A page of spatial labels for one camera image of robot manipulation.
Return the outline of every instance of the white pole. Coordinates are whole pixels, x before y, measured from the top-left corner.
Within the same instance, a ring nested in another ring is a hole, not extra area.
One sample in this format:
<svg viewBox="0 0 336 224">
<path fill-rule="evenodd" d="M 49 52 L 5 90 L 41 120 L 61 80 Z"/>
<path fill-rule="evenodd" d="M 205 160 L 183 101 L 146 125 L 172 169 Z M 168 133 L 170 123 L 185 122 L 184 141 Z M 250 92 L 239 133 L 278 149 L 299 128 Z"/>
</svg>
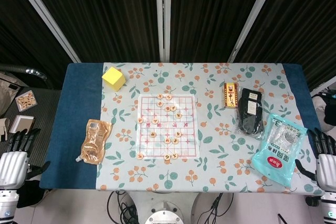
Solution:
<svg viewBox="0 0 336 224">
<path fill-rule="evenodd" d="M 235 47 L 233 48 L 231 54 L 230 54 L 230 57 L 229 57 L 229 60 L 228 62 L 232 63 L 234 62 L 241 46 L 243 45 L 248 33 L 250 32 L 251 28 L 252 28 L 252 25 L 254 23 L 254 21 L 256 20 L 261 8 L 263 7 L 264 3 L 265 3 L 266 0 L 256 0 L 252 9 L 251 9 L 251 12 L 250 14 L 248 15 L 248 18 L 245 22 L 245 25 L 242 29 L 242 31 L 240 32 L 240 35 L 237 39 L 237 42 L 236 42 L 236 45 Z"/>
<path fill-rule="evenodd" d="M 165 62 L 163 48 L 163 0 L 156 0 L 156 12 L 158 13 L 157 30 L 159 33 L 160 62 Z"/>
<path fill-rule="evenodd" d="M 164 0 L 164 62 L 170 59 L 171 0 Z"/>
<path fill-rule="evenodd" d="M 54 18 L 51 16 L 50 12 L 48 11 L 47 7 L 44 5 L 42 0 L 28 0 L 33 8 L 36 10 L 38 15 L 42 18 L 44 23 L 47 25 L 51 33 L 54 35 L 54 37 L 57 39 L 57 41 L 60 43 L 60 45 L 63 47 L 65 52 L 68 54 L 69 58 L 74 63 L 79 63 L 81 60 L 77 56 L 76 52 L 70 45 L 69 41 L 55 22 Z"/>
</svg>

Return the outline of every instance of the robotic hand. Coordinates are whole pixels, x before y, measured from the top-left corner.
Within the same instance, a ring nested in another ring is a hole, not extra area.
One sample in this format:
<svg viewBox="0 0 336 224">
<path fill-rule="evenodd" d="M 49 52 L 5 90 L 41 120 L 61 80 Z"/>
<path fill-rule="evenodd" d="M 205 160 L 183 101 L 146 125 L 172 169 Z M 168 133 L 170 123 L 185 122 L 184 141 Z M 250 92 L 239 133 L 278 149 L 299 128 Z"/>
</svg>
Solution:
<svg viewBox="0 0 336 224">
<path fill-rule="evenodd" d="M 6 152 L 0 159 L 0 223 L 12 223 L 19 189 L 26 179 L 38 175 L 40 170 L 27 174 L 33 141 L 40 129 L 16 132 L 8 141 Z"/>
<path fill-rule="evenodd" d="M 308 132 L 313 137 L 319 154 L 316 159 L 316 173 L 305 170 L 298 159 L 295 163 L 302 174 L 316 181 L 318 186 L 325 191 L 321 197 L 324 223 L 334 224 L 336 223 L 336 141 L 317 128 L 315 128 L 316 133 L 312 130 Z"/>
</svg>

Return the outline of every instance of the yellow box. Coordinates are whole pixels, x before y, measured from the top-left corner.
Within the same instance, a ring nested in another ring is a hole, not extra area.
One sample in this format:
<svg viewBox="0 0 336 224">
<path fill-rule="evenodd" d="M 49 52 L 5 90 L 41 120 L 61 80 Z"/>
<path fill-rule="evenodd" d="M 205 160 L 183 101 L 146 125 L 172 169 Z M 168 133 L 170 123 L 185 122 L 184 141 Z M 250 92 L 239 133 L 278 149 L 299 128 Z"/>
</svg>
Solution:
<svg viewBox="0 0 336 224">
<path fill-rule="evenodd" d="M 125 76 L 122 72 L 119 72 L 114 67 L 107 70 L 105 74 L 103 74 L 102 78 L 110 84 L 115 91 L 118 91 L 126 82 Z"/>
</svg>

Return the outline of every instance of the floral tablecloth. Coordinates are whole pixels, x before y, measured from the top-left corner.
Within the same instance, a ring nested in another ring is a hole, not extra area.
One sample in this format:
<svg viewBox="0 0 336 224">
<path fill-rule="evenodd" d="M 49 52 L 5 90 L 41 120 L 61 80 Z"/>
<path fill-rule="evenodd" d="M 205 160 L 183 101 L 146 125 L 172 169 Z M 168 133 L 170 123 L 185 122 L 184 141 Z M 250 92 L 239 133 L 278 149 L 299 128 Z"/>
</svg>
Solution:
<svg viewBox="0 0 336 224">
<path fill-rule="evenodd" d="M 98 190 L 323 193 L 296 168 L 291 188 L 256 171 L 250 159 L 260 141 L 235 133 L 236 111 L 223 108 L 224 82 L 237 82 L 264 93 L 264 124 L 272 112 L 303 125 L 282 64 L 104 63 L 103 70 L 110 67 L 127 81 L 118 92 L 102 83 L 100 118 L 114 126 L 97 167 Z M 136 159 L 138 96 L 159 93 L 195 95 L 199 158 Z M 315 170 L 307 136 L 298 158 L 307 170 Z"/>
</svg>

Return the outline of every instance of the black package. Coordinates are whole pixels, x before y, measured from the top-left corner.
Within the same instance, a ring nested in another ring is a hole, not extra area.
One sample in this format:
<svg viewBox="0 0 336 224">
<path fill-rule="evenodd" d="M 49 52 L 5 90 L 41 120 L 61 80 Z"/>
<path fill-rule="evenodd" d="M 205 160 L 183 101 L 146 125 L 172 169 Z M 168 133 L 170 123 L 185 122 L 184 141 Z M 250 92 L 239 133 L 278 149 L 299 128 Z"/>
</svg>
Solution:
<svg viewBox="0 0 336 224">
<path fill-rule="evenodd" d="M 264 131 L 261 93 L 243 88 L 238 101 L 238 127 L 245 134 L 259 134 Z"/>
</svg>

